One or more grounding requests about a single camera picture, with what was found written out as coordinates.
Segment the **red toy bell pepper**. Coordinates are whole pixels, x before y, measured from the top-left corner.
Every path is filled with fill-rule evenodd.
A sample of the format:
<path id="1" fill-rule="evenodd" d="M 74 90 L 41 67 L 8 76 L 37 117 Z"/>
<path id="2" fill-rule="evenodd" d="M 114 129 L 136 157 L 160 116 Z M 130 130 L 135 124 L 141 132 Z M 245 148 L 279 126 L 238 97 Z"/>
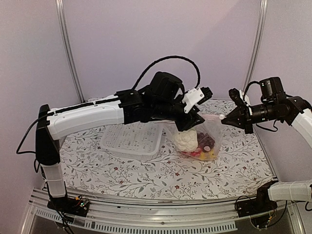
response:
<path id="1" fill-rule="evenodd" d="M 188 152 L 188 156 L 205 159 L 207 157 L 207 152 L 202 148 L 196 148 L 193 152 Z"/>

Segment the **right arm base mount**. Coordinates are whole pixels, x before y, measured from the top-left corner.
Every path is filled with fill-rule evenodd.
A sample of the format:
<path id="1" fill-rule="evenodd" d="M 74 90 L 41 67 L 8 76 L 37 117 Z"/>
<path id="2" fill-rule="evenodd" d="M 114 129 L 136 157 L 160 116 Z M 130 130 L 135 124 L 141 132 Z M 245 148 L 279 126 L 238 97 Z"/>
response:
<path id="1" fill-rule="evenodd" d="M 258 188 L 256 198 L 236 201 L 234 205 L 239 217 L 256 215 L 277 209 L 277 203 L 271 201 L 267 188 Z"/>

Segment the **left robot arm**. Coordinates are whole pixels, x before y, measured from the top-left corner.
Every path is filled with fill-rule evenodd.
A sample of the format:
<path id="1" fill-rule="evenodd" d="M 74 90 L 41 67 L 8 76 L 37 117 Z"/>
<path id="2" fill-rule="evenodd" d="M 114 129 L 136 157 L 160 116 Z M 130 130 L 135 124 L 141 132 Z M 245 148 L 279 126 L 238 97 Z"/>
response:
<path id="1" fill-rule="evenodd" d="M 134 85 L 107 98 L 64 108 L 41 106 L 38 118 L 31 124 L 36 130 L 33 154 L 43 170 L 53 203 L 63 212 L 73 206 L 62 175 L 60 139 L 99 126 L 159 120 L 171 120 L 179 131 L 186 131 L 204 122 L 198 105 L 211 97 L 208 87 L 196 85 L 185 90 L 180 78 L 157 72 L 142 88 Z"/>

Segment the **clear zip top bag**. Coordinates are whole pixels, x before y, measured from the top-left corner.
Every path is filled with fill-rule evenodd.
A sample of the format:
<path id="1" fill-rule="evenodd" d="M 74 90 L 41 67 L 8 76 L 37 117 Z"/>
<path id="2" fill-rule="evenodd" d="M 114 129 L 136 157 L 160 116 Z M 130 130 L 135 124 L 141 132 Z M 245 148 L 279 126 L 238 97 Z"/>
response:
<path id="1" fill-rule="evenodd" d="M 213 161 L 218 157 L 223 139 L 221 116 L 203 115 L 204 122 L 180 132 L 174 123 L 166 124 L 168 136 L 176 150 L 201 161 Z"/>

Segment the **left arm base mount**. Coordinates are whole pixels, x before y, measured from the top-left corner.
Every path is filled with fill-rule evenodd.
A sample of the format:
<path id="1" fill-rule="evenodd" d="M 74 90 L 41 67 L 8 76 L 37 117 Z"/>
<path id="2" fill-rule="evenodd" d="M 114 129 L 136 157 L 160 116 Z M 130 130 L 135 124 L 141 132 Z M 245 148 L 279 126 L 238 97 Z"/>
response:
<path id="1" fill-rule="evenodd" d="M 47 207 L 59 213 L 86 217 L 89 211 L 90 200 L 81 195 L 71 198 L 68 195 L 64 197 L 52 197 L 49 194 Z"/>

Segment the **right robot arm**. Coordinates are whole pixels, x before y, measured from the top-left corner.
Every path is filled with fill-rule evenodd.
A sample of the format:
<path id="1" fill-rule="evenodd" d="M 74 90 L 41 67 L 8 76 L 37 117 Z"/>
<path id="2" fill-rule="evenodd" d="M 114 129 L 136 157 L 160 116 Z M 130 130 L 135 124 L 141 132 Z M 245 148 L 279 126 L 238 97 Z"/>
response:
<path id="1" fill-rule="evenodd" d="M 246 134 L 254 132 L 254 126 L 273 121 L 286 123 L 292 127 L 309 144 L 312 143 L 312 106 L 300 96 L 290 96 L 284 91 L 279 77 L 270 77 L 255 84 L 260 86 L 261 103 L 251 105 L 247 98 L 247 90 L 236 88 L 229 90 L 229 97 L 236 107 L 223 119 L 222 124 L 244 130 Z M 271 201 L 290 200 L 311 202 L 312 181 L 273 182 L 261 186 L 258 198 L 252 202 L 255 212 L 261 213 Z"/>

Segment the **yellow toy corn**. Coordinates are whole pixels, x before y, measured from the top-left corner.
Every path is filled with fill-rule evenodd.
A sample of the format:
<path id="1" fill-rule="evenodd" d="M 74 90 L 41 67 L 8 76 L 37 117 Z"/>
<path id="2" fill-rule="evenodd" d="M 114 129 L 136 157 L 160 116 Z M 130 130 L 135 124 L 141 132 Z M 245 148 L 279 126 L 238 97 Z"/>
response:
<path id="1" fill-rule="evenodd" d="M 201 152 L 199 156 L 199 160 L 202 161 L 212 161 L 217 158 L 217 155 L 214 154 L 214 150 L 210 150 L 209 152 Z"/>

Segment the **white toy cauliflower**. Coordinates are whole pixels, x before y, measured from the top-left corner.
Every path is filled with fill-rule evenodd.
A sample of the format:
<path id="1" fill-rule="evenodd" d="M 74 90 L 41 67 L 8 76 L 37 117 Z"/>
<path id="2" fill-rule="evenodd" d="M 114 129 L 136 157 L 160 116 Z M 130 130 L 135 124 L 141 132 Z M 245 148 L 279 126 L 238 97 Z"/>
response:
<path id="1" fill-rule="evenodd" d="M 177 149 L 183 152 L 192 152 L 198 147 L 197 132 L 194 129 L 175 133 L 173 141 Z"/>

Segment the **dark purple toy grapes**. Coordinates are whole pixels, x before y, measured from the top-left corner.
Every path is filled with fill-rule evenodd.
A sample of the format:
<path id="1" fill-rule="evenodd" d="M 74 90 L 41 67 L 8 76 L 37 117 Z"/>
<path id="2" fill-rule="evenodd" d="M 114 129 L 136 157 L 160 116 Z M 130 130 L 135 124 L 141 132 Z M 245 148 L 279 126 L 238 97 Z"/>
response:
<path id="1" fill-rule="evenodd" d="M 213 148 L 215 146 L 215 140 L 208 133 L 197 133 L 197 142 L 201 148 L 205 146 Z"/>

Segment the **white plastic basket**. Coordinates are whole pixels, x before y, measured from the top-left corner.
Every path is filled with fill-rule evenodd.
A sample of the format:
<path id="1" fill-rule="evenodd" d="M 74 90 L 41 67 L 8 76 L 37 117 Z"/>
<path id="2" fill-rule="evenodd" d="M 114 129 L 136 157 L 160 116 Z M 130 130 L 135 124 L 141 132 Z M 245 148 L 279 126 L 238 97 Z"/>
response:
<path id="1" fill-rule="evenodd" d="M 136 160 L 150 160 L 156 157 L 163 126 L 159 123 L 132 123 L 108 125 L 99 142 L 101 149 L 116 156 Z"/>

